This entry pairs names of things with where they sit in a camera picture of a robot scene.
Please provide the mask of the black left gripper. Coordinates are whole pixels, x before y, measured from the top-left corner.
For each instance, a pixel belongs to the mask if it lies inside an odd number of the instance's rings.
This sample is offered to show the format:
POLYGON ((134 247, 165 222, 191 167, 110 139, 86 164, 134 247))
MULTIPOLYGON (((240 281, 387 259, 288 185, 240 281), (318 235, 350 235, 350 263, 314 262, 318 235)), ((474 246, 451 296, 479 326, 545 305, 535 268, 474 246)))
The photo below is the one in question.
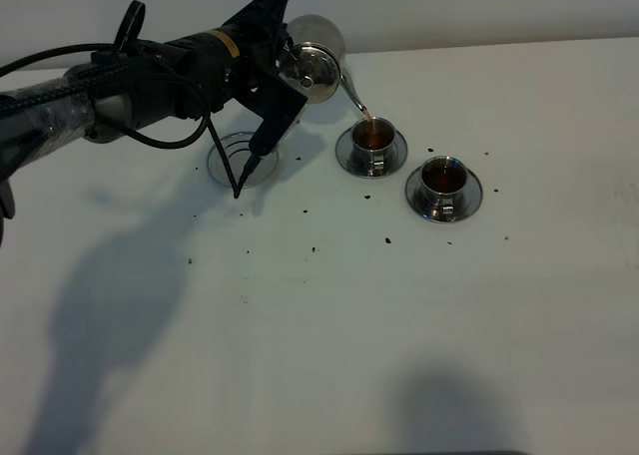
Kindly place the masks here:
POLYGON ((183 37, 188 51, 179 73, 204 91, 212 112, 236 100, 266 121, 295 119, 307 98, 279 75, 278 57, 289 36, 289 0, 253 0, 222 26, 183 37))

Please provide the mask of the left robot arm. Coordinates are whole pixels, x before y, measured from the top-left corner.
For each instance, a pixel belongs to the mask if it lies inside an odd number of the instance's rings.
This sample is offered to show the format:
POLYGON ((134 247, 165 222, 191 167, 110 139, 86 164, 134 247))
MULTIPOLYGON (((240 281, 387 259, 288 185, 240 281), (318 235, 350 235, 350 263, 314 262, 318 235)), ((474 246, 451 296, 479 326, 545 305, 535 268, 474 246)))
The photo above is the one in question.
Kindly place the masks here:
POLYGON ((86 139, 107 144, 129 137, 164 149, 143 129, 169 117, 198 122, 199 134, 214 131, 213 113, 236 101, 261 119, 235 193, 289 132, 306 97, 279 74, 289 46, 284 21, 289 0, 253 0, 222 26, 167 43, 140 36, 143 3, 129 6, 110 44, 79 44, 43 51, 4 66, 3 75, 57 56, 87 53, 87 64, 62 77, 1 96, 1 217, 11 220, 16 171, 86 139))

